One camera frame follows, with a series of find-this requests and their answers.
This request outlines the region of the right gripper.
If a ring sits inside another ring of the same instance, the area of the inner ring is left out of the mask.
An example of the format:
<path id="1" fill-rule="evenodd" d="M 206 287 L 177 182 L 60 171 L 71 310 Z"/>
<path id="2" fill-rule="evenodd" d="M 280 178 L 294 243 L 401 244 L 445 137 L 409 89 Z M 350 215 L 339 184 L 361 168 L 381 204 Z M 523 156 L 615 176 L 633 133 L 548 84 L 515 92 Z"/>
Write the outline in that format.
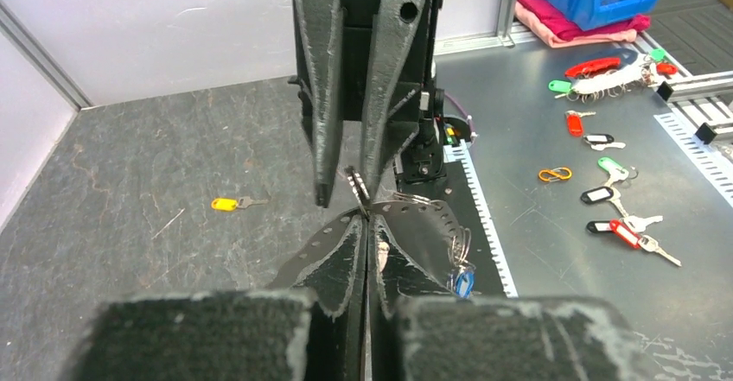
<path id="1" fill-rule="evenodd" d="M 375 195 L 386 164 L 431 126 L 443 0 L 293 1 L 312 107 L 316 204 L 331 201 L 342 120 L 362 124 L 360 173 Z"/>

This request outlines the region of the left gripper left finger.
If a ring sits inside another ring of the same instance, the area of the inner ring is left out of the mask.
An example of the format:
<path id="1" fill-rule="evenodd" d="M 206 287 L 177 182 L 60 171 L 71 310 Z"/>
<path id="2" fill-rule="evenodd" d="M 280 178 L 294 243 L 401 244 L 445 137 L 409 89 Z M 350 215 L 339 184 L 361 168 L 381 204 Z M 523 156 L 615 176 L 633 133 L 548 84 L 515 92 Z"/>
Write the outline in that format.
<path id="1" fill-rule="evenodd" d="M 260 289 L 138 293 L 103 303 L 66 380 L 352 380 L 364 220 L 344 212 Z"/>

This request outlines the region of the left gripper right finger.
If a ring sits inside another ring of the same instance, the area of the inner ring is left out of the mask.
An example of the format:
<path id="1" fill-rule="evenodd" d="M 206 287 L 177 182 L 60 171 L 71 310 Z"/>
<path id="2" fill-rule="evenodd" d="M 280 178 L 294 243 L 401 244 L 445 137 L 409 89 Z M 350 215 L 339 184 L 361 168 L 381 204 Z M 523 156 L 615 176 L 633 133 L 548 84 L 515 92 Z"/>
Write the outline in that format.
<path id="1" fill-rule="evenodd" d="M 654 362 L 622 314 L 593 297 L 448 294 L 398 245 L 386 219 L 369 235 L 376 380 L 650 380 Z"/>

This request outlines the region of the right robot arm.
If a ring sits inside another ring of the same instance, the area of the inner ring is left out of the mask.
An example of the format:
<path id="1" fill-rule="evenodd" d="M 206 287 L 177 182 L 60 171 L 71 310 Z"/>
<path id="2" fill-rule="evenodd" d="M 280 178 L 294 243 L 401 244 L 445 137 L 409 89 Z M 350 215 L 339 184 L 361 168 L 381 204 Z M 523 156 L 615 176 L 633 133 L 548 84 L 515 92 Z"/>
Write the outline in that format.
<path id="1" fill-rule="evenodd" d="M 399 159 L 408 182 L 443 175 L 444 92 L 434 52 L 443 0 L 292 0 L 302 127 L 315 203 L 330 204 L 343 126 L 358 122 L 358 170 L 374 195 Z"/>

